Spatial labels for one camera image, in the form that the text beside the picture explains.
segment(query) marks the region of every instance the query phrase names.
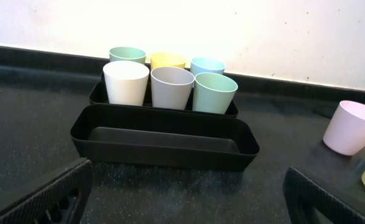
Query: empty black tray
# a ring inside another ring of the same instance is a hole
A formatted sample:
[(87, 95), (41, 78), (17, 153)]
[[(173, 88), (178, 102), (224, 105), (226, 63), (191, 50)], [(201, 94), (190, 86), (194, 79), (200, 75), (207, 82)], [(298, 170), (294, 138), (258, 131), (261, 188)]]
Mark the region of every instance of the empty black tray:
[[(97, 83), (95, 85), (93, 91), (90, 94), (90, 103), (91, 104), (95, 104), (95, 103), (109, 104), (108, 92), (106, 91), (106, 85), (105, 85), (104, 80), (100, 81), (99, 83)], [(204, 112), (192, 111), (192, 104), (193, 104), (193, 89), (190, 93), (185, 110), (173, 110), (173, 109), (164, 109), (164, 108), (156, 108), (156, 109), (169, 110), (169, 111), (184, 111), (184, 112), (198, 113), (198, 114), (211, 114), (211, 115), (225, 116), (225, 117), (231, 117), (231, 118), (237, 117), (238, 113), (239, 113), (238, 108), (233, 103), (233, 100), (232, 100), (231, 104), (229, 105), (228, 109), (226, 110), (225, 114), (204, 113)], [(146, 87), (143, 107), (153, 108), (152, 107), (152, 87), (149, 82)]]
[(92, 161), (242, 171), (259, 152), (238, 119), (142, 107), (87, 106), (70, 134)]

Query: black tray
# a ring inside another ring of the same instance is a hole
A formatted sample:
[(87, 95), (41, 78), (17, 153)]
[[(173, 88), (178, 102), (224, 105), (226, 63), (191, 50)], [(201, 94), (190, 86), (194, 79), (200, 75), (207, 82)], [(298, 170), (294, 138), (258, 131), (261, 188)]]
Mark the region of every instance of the black tray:
[[(90, 94), (90, 103), (96, 104), (96, 103), (107, 103), (109, 104), (108, 100), (108, 92), (106, 91), (106, 85), (105, 81), (102, 80), (99, 83), (97, 83), (93, 89), (93, 91)], [(192, 104), (193, 104), (193, 89), (190, 93), (187, 105), (185, 107), (185, 110), (174, 110), (174, 109), (165, 109), (165, 108), (155, 108), (158, 110), (168, 110), (168, 111), (183, 111), (183, 112), (189, 112), (189, 113), (196, 113), (196, 114), (210, 114), (210, 115), (218, 115), (218, 116), (225, 116), (225, 117), (231, 117), (235, 118), (238, 116), (238, 108), (233, 103), (233, 100), (231, 104), (229, 105), (228, 109), (226, 110), (225, 114), (216, 114), (216, 113), (205, 113), (205, 112), (198, 112), (198, 111), (192, 111)], [(143, 107), (146, 108), (154, 108), (152, 107), (152, 86), (150, 82), (148, 82), (144, 97), (144, 104)]]
[(242, 171), (259, 152), (238, 119), (142, 107), (87, 106), (70, 134), (92, 161)]

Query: black countertop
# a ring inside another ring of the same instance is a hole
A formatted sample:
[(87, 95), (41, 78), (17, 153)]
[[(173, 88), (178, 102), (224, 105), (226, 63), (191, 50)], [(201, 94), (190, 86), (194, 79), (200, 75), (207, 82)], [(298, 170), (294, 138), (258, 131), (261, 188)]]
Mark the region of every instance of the black countertop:
[[(0, 194), (79, 157), (70, 128), (99, 77), (0, 67)], [(260, 153), (242, 173), (94, 162), (82, 223), (290, 223), (282, 181), (297, 166), (365, 202), (365, 149), (321, 141), (337, 101), (237, 92)]]

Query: mint green cup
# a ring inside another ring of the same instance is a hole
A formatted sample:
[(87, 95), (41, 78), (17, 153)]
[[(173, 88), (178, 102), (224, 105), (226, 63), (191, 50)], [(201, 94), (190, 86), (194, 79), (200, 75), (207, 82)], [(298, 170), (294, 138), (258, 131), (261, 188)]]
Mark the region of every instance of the mint green cup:
[(238, 84), (231, 78), (211, 72), (199, 73), (195, 77), (193, 110), (225, 114)]
[(109, 51), (110, 62), (128, 60), (145, 65), (146, 53), (134, 47), (115, 47)]

